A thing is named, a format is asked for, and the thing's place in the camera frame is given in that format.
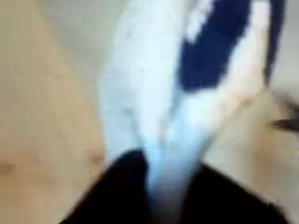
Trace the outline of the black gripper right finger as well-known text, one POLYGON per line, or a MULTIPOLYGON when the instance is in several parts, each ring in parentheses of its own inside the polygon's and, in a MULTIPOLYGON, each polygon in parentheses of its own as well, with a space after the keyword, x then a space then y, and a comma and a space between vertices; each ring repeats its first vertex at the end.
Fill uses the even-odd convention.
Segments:
POLYGON ((291 224, 274 204, 204 164, 186 197, 186 224, 291 224))

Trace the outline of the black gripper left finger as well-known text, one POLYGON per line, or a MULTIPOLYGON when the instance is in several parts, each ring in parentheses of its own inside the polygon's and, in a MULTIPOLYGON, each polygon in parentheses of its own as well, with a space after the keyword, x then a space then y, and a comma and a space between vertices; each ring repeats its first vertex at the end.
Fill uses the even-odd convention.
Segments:
POLYGON ((147 171, 140 149, 123 153, 59 224, 150 224, 147 171))

